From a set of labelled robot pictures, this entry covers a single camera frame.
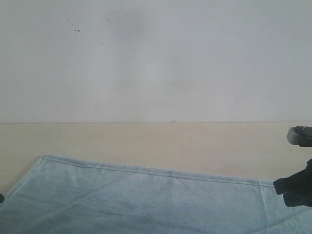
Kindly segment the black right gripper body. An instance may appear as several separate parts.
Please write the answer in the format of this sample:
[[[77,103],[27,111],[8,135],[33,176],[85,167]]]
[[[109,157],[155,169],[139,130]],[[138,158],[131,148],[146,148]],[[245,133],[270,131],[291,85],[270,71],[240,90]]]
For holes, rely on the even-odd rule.
[[[312,160],[304,170],[273,182],[278,195],[282,195],[287,207],[312,206]]]

